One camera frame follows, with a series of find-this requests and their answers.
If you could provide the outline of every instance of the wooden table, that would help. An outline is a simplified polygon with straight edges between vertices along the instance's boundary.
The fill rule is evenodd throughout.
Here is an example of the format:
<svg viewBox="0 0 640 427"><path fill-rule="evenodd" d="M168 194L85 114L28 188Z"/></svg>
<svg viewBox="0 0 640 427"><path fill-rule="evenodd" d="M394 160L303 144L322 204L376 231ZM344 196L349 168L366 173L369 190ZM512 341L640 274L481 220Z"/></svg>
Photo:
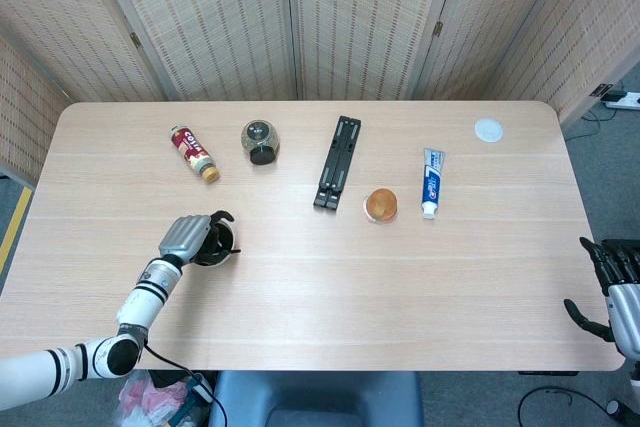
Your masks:
<svg viewBox="0 0 640 427"><path fill-rule="evenodd" d="M340 114L362 131L337 213L312 206ZM496 144L477 119L505 128ZM244 124L277 128L253 166ZM221 178L169 141L190 126ZM447 152L422 218L423 148ZM379 187L388 225L365 219ZM115 314L173 220L226 209L242 254L189 266L151 345L199 369L611 370L615 347L565 313L606 310L578 244L590 236L554 111L539 102L95 103L58 124L0 297L0 356L115 334ZM159 367L143 355L140 367Z"/></svg>

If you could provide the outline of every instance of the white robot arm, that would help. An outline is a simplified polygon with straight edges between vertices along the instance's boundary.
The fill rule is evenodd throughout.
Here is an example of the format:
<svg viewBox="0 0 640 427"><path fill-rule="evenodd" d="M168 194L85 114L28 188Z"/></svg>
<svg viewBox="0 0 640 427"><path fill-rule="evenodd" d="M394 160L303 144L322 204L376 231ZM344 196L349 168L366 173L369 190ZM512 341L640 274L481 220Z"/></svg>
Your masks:
<svg viewBox="0 0 640 427"><path fill-rule="evenodd" d="M64 392L76 380L127 375L140 359L149 328L189 263L215 265L233 250L233 232L225 211L177 219L116 316L113 337L0 360L0 410Z"/></svg>

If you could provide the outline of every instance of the gray floor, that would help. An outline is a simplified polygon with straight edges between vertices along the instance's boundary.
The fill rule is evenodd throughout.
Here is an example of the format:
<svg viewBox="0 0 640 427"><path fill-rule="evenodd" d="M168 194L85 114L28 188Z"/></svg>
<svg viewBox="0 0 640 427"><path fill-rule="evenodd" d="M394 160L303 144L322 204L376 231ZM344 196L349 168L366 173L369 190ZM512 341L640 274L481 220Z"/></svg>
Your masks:
<svg viewBox="0 0 640 427"><path fill-rule="evenodd" d="M625 87L640 90L640 69L625 79ZM593 112L607 118L611 111L597 106ZM597 123L579 121L566 133L572 137L594 132ZM640 112L618 111L600 125L596 135L567 143L589 223L596 239L640 238ZM0 235L17 200L9 184L0 183ZM585 275L591 275L585 266ZM561 385L591 395L600 403L618 398L634 405L628 384L628 365L615 372L582 372L576 377L531 377L511 372L425 373L423 398L429 427L514 426L520 397L542 385ZM122 380L76 384L56 398L0 413L0 425L51 426L110 425ZM523 408L523 424L534 426L613 426L583 399L537 393Z"/></svg>

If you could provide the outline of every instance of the white tube cap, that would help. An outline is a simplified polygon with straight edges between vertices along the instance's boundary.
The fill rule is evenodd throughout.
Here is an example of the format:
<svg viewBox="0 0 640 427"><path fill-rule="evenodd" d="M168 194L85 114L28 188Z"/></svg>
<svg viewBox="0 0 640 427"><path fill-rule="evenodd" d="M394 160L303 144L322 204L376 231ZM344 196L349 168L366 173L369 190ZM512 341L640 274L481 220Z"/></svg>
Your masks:
<svg viewBox="0 0 640 427"><path fill-rule="evenodd" d="M424 217L425 219L435 219L437 208L438 208L438 205L434 204L433 202L423 202L422 217Z"/></svg>

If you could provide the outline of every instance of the black lid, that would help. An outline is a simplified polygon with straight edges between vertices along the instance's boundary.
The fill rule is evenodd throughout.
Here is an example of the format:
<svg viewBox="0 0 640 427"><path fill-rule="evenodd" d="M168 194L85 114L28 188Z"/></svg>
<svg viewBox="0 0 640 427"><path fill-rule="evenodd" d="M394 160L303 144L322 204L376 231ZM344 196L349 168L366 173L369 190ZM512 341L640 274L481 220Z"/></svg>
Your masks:
<svg viewBox="0 0 640 427"><path fill-rule="evenodd" d="M269 164L276 160L276 153L268 145L259 145L249 152L249 159L256 165Z"/></svg>

